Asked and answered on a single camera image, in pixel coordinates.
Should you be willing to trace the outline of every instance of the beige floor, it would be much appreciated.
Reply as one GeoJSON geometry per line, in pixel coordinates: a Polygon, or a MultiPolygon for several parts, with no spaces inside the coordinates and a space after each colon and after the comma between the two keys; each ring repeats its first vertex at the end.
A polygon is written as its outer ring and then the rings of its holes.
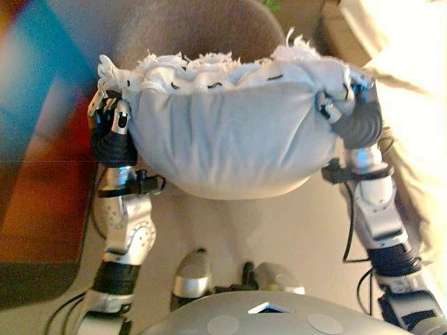
{"type": "MultiPolygon", "coordinates": [[[[301,188],[272,199],[211,201],[168,187],[153,198],[153,205],[157,240],[142,266],[129,313],[132,334],[168,313],[175,268],[198,246],[210,252],[216,285],[237,282],[246,260],[277,262],[295,274],[308,295],[358,309],[356,285],[368,265],[341,263],[348,231],[346,204],[338,188],[319,174],[301,188]]],[[[0,312],[0,333],[41,334],[51,312],[91,285],[102,249],[103,241],[89,226],[73,286],[54,301],[0,312]]],[[[363,256],[357,241],[352,255],[363,256]]],[[[57,319],[51,334],[59,334],[60,322],[57,319]]]]}

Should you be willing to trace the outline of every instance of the black cable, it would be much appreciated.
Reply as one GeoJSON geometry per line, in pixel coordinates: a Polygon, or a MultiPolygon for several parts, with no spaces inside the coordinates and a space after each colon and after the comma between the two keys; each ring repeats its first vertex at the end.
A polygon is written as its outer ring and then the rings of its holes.
{"type": "Polygon", "coordinates": [[[372,316],[373,313],[373,296],[372,296],[372,271],[369,273],[369,314],[372,316]]]}
{"type": "Polygon", "coordinates": [[[360,298],[360,288],[362,286],[363,281],[369,275],[372,276],[372,269],[369,269],[368,271],[366,271],[365,274],[363,274],[362,278],[360,278],[360,280],[358,281],[358,284],[357,284],[357,302],[360,305],[360,308],[362,309],[363,313],[371,315],[372,314],[372,285],[369,287],[369,297],[370,297],[370,301],[369,301],[370,310],[369,310],[369,312],[363,306],[362,299],[360,298]]]}
{"type": "Polygon", "coordinates": [[[82,302],[82,300],[84,300],[84,297],[79,298],[79,300],[77,300],[68,310],[67,314],[65,315],[64,323],[62,325],[61,335],[67,334],[68,321],[70,320],[71,313],[75,310],[76,306],[82,302]]]}
{"type": "Polygon", "coordinates": [[[45,324],[45,330],[43,332],[43,335],[48,335],[50,333],[51,324],[53,323],[54,319],[56,318],[57,314],[59,314],[62,309],[64,309],[65,306],[71,304],[72,302],[75,302],[79,298],[82,298],[85,296],[86,292],[80,293],[79,295],[65,301],[56,311],[53,312],[53,314],[48,319],[47,323],[45,324]]]}
{"type": "Polygon", "coordinates": [[[355,211],[354,211],[354,196],[352,194],[351,188],[349,187],[348,183],[344,182],[343,185],[346,187],[348,194],[349,194],[349,202],[350,202],[350,210],[349,215],[351,217],[350,223],[349,223],[349,233],[348,233],[348,240],[346,241],[346,248],[344,249],[343,254],[343,263],[360,263],[360,262],[367,262],[369,261],[369,258],[361,259],[361,260],[348,260],[349,252],[351,251],[351,244],[352,244],[352,238],[354,235],[354,222],[355,222],[355,211]]]}

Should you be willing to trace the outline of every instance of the white pillow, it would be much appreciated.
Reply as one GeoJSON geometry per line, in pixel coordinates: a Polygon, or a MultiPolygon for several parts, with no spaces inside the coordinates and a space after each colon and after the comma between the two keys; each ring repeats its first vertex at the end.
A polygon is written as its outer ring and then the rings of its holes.
{"type": "Polygon", "coordinates": [[[315,110],[320,91],[350,113],[349,68],[300,38],[270,59],[241,64],[230,54],[185,61],[149,54],[132,70],[105,56],[99,89],[129,101],[129,130],[142,159],[203,198],[254,199],[294,190],[331,158],[335,134],[315,110]]]}

